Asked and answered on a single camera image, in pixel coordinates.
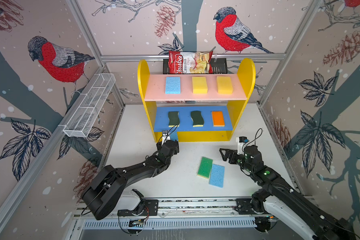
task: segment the red chip bag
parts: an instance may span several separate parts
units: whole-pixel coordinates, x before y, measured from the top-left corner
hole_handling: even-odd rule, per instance
[[[213,73],[210,65],[212,53],[169,51],[169,73]]]

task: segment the toy shelf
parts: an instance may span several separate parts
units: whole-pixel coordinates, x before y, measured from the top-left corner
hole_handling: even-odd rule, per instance
[[[253,92],[256,70],[251,59],[241,61],[237,74],[177,74],[181,82],[181,94],[165,94],[165,78],[168,74],[150,75],[145,60],[140,60],[137,81],[140,96],[147,114],[148,122],[157,142],[162,137],[162,130],[169,130],[168,112],[178,111],[180,125],[176,129],[179,142],[229,141],[235,131],[246,104]],[[205,76],[208,93],[192,93],[192,76]],[[216,76],[230,76],[233,94],[217,93]],[[156,101],[228,101],[226,106],[185,106],[157,107]],[[201,111],[203,127],[193,127],[191,111]],[[211,111],[222,111],[225,127],[213,127]]]
[[[192,77],[206,78],[208,93],[193,94]],[[216,76],[230,76],[232,94],[218,94]],[[180,94],[165,94],[165,78],[180,77]],[[246,100],[244,90],[236,74],[155,74],[149,76],[145,101],[213,101]]]

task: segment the yellow sponge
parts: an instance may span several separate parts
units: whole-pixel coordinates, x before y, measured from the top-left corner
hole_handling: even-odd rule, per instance
[[[206,85],[205,77],[192,77],[193,93],[207,93],[208,86]]]
[[[231,77],[217,76],[217,92],[219,94],[232,94],[233,93]]]

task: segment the pink shelf board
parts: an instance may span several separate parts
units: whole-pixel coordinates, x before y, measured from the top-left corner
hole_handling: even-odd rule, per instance
[[[206,77],[208,93],[193,94],[192,77]],[[217,76],[230,76],[233,86],[232,94],[218,94]],[[165,78],[180,77],[180,94],[165,94]],[[153,74],[149,76],[145,101],[213,101],[213,100],[246,100],[243,87],[236,74]]]

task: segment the black basket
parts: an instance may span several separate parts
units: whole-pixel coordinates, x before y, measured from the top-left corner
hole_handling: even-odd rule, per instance
[[[227,74],[227,59],[226,58],[211,58],[211,67],[213,74]],[[163,74],[169,74],[169,65],[168,60],[163,59]]]

